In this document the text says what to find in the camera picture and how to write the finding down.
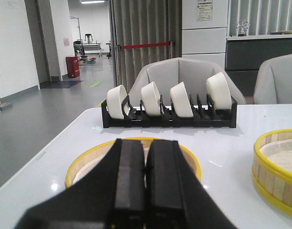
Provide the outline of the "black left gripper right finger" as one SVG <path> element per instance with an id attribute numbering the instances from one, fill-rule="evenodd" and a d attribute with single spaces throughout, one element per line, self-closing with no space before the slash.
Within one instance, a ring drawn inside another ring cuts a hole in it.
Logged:
<path id="1" fill-rule="evenodd" d="M 186 162 L 177 141 L 154 140 L 146 164 L 148 229 L 234 229 Z"/>

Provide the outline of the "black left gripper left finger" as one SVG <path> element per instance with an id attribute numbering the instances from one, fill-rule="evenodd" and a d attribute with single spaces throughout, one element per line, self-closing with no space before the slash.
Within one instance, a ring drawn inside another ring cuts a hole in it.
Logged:
<path id="1" fill-rule="evenodd" d="M 144 151 L 117 139 L 82 179 L 28 209 L 17 229 L 141 229 L 145 222 Z"/>

